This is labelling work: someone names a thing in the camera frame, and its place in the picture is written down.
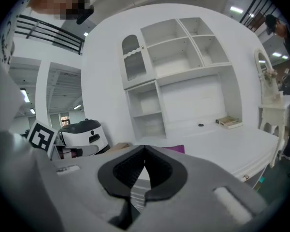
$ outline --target window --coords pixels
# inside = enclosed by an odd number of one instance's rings
[[[60,114],[60,118],[61,118],[61,126],[70,125],[69,113]]]

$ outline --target railing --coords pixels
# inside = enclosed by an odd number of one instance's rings
[[[270,0],[252,0],[240,23],[255,32],[265,22],[265,16],[273,14],[276,9]]]
[[[61,48],[76,51],[79,55],[85,42],[82,38],[64,29],[22,14],[18,17],[15,33],[25,35],[26,39],[33,37],[51,42]]]

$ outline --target white wall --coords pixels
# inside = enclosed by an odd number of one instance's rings
[[[240,89],[242,119],[257,128],[261,88],[254,60],[264,50],[255,33],[235,20],[197,6],[156,4],[107,18],[87,36],[83,52],[82,95],[86,118],[97,119],[114,144],[134,142],[120,69],[120,42],[140,28],[172,18],[201,17],[221,42],[233,64]]]
[[[205,123],[200,118],[224,117],[226,114],[218,75],[162,86],[161,96],[166,110],[165,117],[170,124],[196,119],[199,123]]]
[[[84,111],[70,111],[69,119],[70,119],[70,124],[78,123],[80,121],[85,120],[85,113]]]
[[[9,132],[24,134],[27,129],[30,129],[28,117],[18,117],[15,118],[11,124]]]

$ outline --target white vanity mirror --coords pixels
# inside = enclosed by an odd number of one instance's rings
[[[282,93],[279,93],[276,82],[276,71],[273,69],[266,53],[261,49],[255,50],[255,62],[261,82],[262,104],[272,104],[280,102]]]

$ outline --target magenta object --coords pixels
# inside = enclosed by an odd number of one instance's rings
[[[163,147],[165,149],[170,149],[170,150],[174,150],[177,151],[179,153],[185,153],[185,146],[183,145],[177,145],[177,146],[173,146],[173,147]]]

